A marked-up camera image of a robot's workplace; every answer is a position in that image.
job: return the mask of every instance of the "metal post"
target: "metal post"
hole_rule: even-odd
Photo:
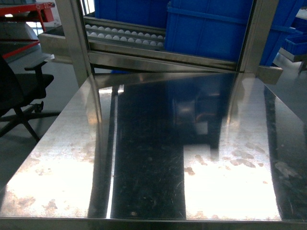
[[[67,46],[79,87],[93,69],[88,57],[89,44],[79,0],[56,0]]]
[[[256,73],[279,0],[254,0],[237,71]]]

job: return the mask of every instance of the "scratch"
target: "scratch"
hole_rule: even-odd
[[[181,181],[181,182],[179,182],[179,183],[177,184],[176,189],[178,188],[178,186],[179,186],[182,182],[184,182],[184,180]]]
[[[291,201],[290,201],[290,200],[288,200],[288,201],[289,201],[289,203],[290,203],[291,212],[292,212],[292,214],[294,214],[294,211],[293,211],[293,207],[292,207]]]
[[[181,212],[179,211],[179,213],[181,214]],[[182,218],[184,218],[184,216],[181,214]]]

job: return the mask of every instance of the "gray floor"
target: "gray floor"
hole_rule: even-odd
[[[33,59],[42,56],[40,49],[27,54],[10,63],[16,73],[24,72],[24,66]],[[297,77],[300,63],[291,63],[282,56],[277,56],[275,64],[283,67],[284,72],[276,85],[268,85],[275,94],[307,123],[307,73],[303,72]],[[47,88],[47,97],[44,99],[44,111],[61,111],[77,92],[78,85],[73,67],[69,64],[49,62],[43,66],[43,73],[54,75],[54,81]],[[56,118],[44,118],[30,121],[36,133],[42,137]],[[5,186],[16,170],[20,167],[36,141],[28,131],[19,125],[11,132],[0,138],[0,189]]]

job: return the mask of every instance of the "red metal bar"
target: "red metal bar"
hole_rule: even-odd
[[[0,42],[36,42],[37,39],[0,39]]]
[[[53,7],[55,7],[55,4],[53,2],[34,3],[34,4],[16,5],[16,6],[3,5],[0,6],[0,16],[4,16],[6,14],[17,14],[28,11],[41,11]]]
[[[26,45],[24,47],[21,47],[21,48],[19,48],[17,50],[14,50],[14,51],[12,51],[10,53],[4,54],[3,58],[8,58],[8,57],[14,56],[16,54],[19,54],[19,53],[25,51],[26,49],[29,49],[31,47],[34,47],[34,46],[38,45],[38,44],[39,44],[39,41],[33,42],[33,43],[28,44],[28,45]]]

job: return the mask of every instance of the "red frame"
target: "red frame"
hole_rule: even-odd
[[[43,28],[43,31],[46,31],[44,26],[44,22],[52,22],[54,21],[51,8],[55,7],[53,2],[42,2],[42,3],[33,3],[33,4],[25,4],[25,5],[0,5],[0,21],[4,22],[40,22]],[[36,12],[34,17],[21,17],[21,16],[13,16],[11,18],[1,18],[6,14],[19,14],[23,12]],[[11,39],[11,41],[29,41],[30,44],[14,50],[10,53],[4,54],[3,58],[8,58],[10,56],[16,55],[24,50],[27,50],[31,47],[34,47],[39,44],[39,40],[15,40]]]

